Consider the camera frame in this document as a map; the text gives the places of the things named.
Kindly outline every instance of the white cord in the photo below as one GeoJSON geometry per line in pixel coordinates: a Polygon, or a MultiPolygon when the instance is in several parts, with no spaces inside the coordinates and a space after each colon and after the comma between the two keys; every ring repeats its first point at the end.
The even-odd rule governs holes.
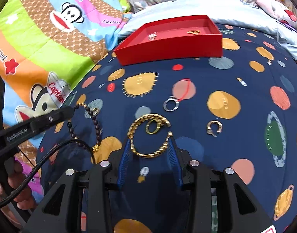
{"type": "Polygon", "coordinates": [[[276,9],[274,8],[274,5],[272,5],[272,11],[274,12],[275,14],[275,17],[276,17],[276,22],[277,22],[277,42],[279,43],[279,22],[278,22],[278,16],[276,14],[276,9]]]}

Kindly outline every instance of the silver screw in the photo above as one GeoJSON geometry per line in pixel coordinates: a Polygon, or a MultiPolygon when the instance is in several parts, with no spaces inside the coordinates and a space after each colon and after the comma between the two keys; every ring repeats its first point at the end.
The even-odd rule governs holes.
{"type": "Polygon", "coordinates": [[[230,168],[230,167],[226,168],[226,169],[225,169],[225,172],[226,172],[227,174],[229,174],[229,175],[232,175],[232,174],[234,173],[233,169],[230,168]]]}
{"type": "Polygon", "coordinates": [[[66,170],[65,171],[65,174],[67,175],[67,176],[71,176],[71,175],[73,175],[74,174],[74,170],[73,169],[68,169],[68,170],[66,170]]]}
{"type": "Polygon", "coordinates": [[[107,166],[109,166],[109,165],[110,165],[110,162],[107,161],[107,160],[103,160],[103,161],[100,163],[100,166],[102,166],[102,167],[107,167],[107,166]]]}
{"type": "Polygon", "coordinates": [[[199,166],[199,162],[197,160],[191,160],[189,163],[191,166],[199,166]]]}

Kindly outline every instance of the human hand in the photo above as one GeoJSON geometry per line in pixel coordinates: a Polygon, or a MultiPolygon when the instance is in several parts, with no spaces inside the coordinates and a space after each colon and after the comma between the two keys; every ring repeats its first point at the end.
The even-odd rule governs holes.
{"type": "MultiPolygon", "coordinates": [[[[8,177],[8,183],[9,185],[16,189],[26,178],[25,175],[22,173],[23,167],[20,164],[20,162],[15,161],[14,163],[14,173],[8,177]]],[[[0,184],[0,201],[3,199],[4,190],[2,185],[0,184]]],[[[17,202],[17,206],[19,209],[27,210],[27,209],[33,209],[36,207],[36,202],[34,197],[32,196],[32,190],[29,186],[26,186],[26,188],[14,199],[15,202],[17,202]]],[[[8,218],[8,220],[14,224],[17,228],[20,228],[21,225],[17,221],[14,214],[10,211],[8,206],[5,206],[1,209],[1,211],[4,213],[4,215],[8,218]]]]}

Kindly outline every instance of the black cable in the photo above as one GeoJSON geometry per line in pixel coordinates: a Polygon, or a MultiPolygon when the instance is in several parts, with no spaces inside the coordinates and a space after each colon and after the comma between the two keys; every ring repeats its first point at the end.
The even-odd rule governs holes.
{"type": "Polygon", "coordinates": [[[64,141],[60,144],[58,144],[56,147],[52,148],[42,159],[39,161],[38,164],[33,168],[33,170],[28,174],[28,176],[25,178],[25,180],[5,199],[0,201],[0,208],[5,207],[8,203],[10,203],[15,197],[20,194],[23,189],[28,185],[28,183],[31,181],[33,176],[39,171],[39,169],[42,167],[42,165],[48,160],[56,151],[58,151],[61,147],[70,144],[70,143],[81,143],[85,148],[87,148],[91,154],[93,164],[96,164],[95,158],[93,156],[93,152],[91,147],[83,140],[80,139],[70,139],[67,141],[64,141]]]}
{"type": "Polygon", "coordinates": [[[31,162],[31,160],[27,157],[27,155],[25,155],[24,153],[23,153],[23,151],[19,148],[19,150],[20,150],[20,152],[23,154],[23,156],[24,157],[26,157],[27,159],[28,159],[28,161],[31,163],[31,165],[33,166],[33,167],[35,167],[35,165],[33,165],[33,163],[31,162]]]}

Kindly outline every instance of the red box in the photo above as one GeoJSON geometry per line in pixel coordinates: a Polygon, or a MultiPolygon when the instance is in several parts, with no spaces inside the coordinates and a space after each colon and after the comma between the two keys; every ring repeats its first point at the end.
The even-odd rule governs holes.
{"type": "Polygon", "coordinates": [[[156,60],[222,57],[222,34],[207,15],[185,16],[146,23],[115,49],[122,65],[156,60]],[[199,34],[188,34],[199,30],[199,34]],[[154,40],[150,34],[156,33],[154,40]]]}

